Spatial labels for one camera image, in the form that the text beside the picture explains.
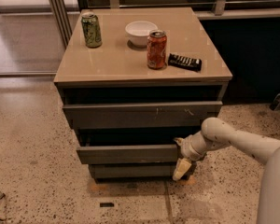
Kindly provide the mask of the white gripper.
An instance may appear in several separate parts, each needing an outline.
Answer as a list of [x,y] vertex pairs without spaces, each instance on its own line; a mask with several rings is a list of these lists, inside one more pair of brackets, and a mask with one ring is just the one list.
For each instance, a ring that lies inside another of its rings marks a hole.
[[174,141],[180,146],[183,159],[178,159],[173,173],[173,180],[180,180],[191,167],[191,161],[197,161],[205,155],[205,142],[201,137],[175,137]]

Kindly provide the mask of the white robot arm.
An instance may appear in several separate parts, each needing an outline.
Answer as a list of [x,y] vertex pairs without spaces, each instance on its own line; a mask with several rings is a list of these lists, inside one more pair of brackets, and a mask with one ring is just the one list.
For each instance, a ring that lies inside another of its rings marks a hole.
[[177,137],[180,148],[173,173],[178,181],[207,152],[235,147],[264,165],[260,184],[257,224],[280,224],[280,140],[237,130],[219,118],[205,119],[201,129],[186,138]]

